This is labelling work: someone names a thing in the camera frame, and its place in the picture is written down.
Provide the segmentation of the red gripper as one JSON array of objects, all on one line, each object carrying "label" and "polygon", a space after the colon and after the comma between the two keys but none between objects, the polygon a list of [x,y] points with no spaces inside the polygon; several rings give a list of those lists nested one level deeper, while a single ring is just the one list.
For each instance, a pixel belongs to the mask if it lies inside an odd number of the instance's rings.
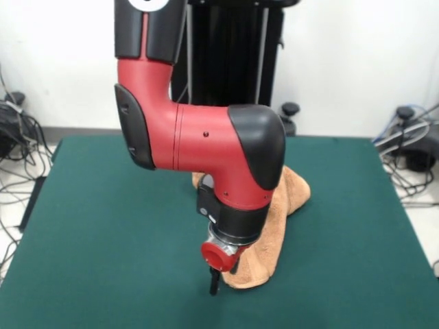
[{"label": "red gripper", "polygon": [[230,245],[220,240],[203,242],[202,257],[210,266],[210,295],[217,295],[221,271],[229,271],[231,275],[238,272],[239,258],[249,247],[250,245]]}]

